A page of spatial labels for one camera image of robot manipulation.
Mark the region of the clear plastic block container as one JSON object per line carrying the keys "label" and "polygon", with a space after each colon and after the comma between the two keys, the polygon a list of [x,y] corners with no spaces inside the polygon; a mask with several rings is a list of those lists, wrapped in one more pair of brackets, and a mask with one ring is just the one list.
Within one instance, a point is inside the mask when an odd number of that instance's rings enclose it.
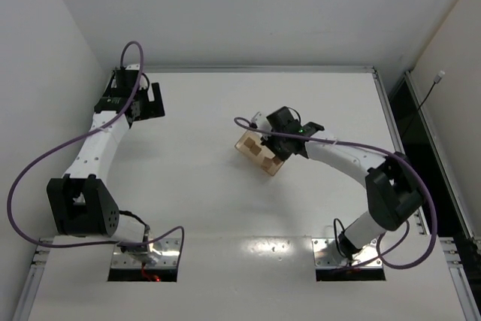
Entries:
{"label": "clear plastic block container", "polygon": [[255,132],[245,131],[234,147],[256,167],[272,177],[284,164],[284,161],[262,145],[262,139]]}

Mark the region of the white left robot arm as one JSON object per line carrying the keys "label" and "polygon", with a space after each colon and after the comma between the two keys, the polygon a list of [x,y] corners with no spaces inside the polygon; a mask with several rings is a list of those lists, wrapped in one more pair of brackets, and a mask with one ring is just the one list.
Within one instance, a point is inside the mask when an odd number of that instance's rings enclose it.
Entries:
{"label": "white left robot arm", "polygon": [[94,107],[91,134],[60,178],[47,184],[47,197],[57,231],[77,238],[115,241],[124,252],[150,252],[150,227],[130,211],[120,210],[107,189],[107,176],[117,148],[132,124],[165,115],[158,83],[141,86],[139,66],[113,71]]}

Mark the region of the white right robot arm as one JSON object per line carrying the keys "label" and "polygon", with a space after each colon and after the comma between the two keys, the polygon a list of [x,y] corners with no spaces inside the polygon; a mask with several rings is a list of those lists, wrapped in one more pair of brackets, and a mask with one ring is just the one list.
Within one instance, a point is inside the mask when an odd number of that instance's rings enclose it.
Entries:
{"label": "white right robot arm", "polygon": [[318,161],[348,175],[366,190],[368,210],[338,236],[337,252],[345,259],[387,231],[397,230],[424,202],[406,168],[387,156],[336,143],[334,135],[314,122],[301,124],[286,106],[262,116],[263,131],[291,134],[295,138],[264,135],[266,146],[282,161],[291,155]]}

